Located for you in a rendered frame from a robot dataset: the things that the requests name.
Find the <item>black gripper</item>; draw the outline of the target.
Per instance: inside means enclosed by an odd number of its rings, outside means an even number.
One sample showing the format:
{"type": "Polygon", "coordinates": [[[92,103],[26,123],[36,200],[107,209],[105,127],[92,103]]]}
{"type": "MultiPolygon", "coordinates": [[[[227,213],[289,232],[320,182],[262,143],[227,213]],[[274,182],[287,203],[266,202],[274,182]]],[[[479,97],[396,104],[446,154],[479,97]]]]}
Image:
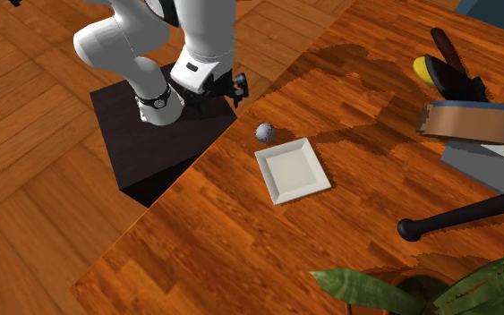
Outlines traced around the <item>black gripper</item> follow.
{"type": "Polygon", "coordinates": [[[238,108],[241,98],[249,97],[248,82],[244,72],[238,73],[234,78],[231,71],[222,74],[217,79],[211,74],[202,87],[201,95],[204,98],[230,97],[233,99],[234,108],[238,108]]]}

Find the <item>grey speckled ball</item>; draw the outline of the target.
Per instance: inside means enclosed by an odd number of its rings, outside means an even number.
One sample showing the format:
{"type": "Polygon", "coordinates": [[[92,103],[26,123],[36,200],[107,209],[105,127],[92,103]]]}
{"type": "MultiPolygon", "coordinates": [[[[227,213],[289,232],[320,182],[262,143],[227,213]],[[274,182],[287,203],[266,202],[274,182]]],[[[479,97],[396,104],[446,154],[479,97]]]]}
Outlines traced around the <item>grey speckled ball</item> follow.
{"type": "Polygon", "coordinates": [[[261,123],[255,129],[255,139],[259,143],[268,144],[271,143],[276,136],[276,129],[270,123],[261,123]]]}

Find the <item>white square plate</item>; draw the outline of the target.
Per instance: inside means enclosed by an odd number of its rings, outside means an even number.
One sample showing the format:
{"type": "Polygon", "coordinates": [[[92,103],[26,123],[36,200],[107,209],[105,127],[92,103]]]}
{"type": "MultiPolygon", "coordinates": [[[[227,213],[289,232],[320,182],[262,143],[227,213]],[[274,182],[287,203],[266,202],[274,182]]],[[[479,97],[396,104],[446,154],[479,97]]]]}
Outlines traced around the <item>white square plate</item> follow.
{"type": "Polygon", "coordinates": [[[274,205],[331,187],[307,138],[258,150],[255,157],[274,205]]]}

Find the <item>dark robot stand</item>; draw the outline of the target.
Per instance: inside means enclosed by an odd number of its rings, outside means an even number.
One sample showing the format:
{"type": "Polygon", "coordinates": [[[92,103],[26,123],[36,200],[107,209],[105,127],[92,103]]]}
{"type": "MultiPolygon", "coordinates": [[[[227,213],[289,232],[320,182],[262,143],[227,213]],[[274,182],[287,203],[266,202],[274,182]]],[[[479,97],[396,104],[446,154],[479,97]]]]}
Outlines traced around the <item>dark robot stand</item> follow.
{"type": "Polygon", "coordinates": [[[217,98],[191,98],[174,123],[140,119],[128,81],[90,93],[118,188],[150,207],[236,120],[221,91],[217,98]]]}

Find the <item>black and yellow brush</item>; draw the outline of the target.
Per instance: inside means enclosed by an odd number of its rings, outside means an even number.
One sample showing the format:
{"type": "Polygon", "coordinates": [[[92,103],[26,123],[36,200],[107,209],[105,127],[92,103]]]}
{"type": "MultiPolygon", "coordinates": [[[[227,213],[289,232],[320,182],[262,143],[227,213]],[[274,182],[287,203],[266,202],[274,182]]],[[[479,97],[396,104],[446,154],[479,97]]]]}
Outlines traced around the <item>black and yellow brush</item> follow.
{"type": "Polygon", "coordinates": [[[413,71],[419,79],[435,88],[446,100],[489,101],[479,77],[471,79],[432,55],[415,58],[413,71]]]}

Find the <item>brown band with blue rim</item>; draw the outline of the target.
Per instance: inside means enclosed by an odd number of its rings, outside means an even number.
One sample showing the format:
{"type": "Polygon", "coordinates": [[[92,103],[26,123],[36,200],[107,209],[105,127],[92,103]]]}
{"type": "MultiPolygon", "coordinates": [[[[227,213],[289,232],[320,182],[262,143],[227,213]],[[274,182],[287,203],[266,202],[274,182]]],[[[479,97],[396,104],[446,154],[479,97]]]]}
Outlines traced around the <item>brown band with blue rim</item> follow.
{"type": "Polygon", "coordinates": [[[435,101],[421,112],[416,131],[423,136],[504,145],[504,104],[435,101]]]}

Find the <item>green potted plant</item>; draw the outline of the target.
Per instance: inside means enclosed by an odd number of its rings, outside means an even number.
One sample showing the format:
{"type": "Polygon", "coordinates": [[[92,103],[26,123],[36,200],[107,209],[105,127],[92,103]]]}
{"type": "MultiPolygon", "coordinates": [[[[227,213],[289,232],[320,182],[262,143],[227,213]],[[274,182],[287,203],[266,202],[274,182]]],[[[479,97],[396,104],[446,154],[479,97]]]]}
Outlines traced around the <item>green potted plant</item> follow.
{"type": "Polygon", "coordinates": [[[504,315],[504,258],[447,285],[426,269],[389,272],[389,280],[350,268],[313,271],[321,289],[352,308],[379,309],[382,315],[504,315]]]}

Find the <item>grey flat box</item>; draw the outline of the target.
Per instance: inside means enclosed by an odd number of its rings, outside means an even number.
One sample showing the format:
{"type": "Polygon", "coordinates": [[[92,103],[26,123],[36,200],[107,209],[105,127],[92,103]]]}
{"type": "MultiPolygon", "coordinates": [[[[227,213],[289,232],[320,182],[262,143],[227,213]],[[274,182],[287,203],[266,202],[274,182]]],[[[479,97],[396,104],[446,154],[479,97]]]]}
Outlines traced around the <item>grey flat box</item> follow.
{"type": "Polygon", "coordinates": [[[504,145],[450,140],[440,161],[495,192],[504,193],[504,145]]]}

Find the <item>black baseball bat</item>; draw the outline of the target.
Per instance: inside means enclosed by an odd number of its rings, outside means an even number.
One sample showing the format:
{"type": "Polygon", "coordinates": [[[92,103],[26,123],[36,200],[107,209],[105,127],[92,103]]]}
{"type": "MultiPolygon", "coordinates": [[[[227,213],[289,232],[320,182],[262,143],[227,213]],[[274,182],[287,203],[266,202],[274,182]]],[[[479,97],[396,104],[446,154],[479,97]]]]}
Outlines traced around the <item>black baseball bat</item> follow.
{"type": "Polygon", "coordinates": [[[404,240],[417,242],[423,234],[501,214],[504,214],[504,193],[424,219],[401,219],[397,231],[404,240]]]}

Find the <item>teal furniture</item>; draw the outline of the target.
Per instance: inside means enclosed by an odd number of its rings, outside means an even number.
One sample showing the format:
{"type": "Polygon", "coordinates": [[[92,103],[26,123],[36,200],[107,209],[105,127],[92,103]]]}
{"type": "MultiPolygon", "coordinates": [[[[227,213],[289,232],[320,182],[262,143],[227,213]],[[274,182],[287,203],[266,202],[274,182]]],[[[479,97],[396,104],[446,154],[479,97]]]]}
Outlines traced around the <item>teal furniture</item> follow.
{"type": "Polygon", "coordinates": [[[460,0],[455,12],[504,30],[504,0],[460,0]]]}

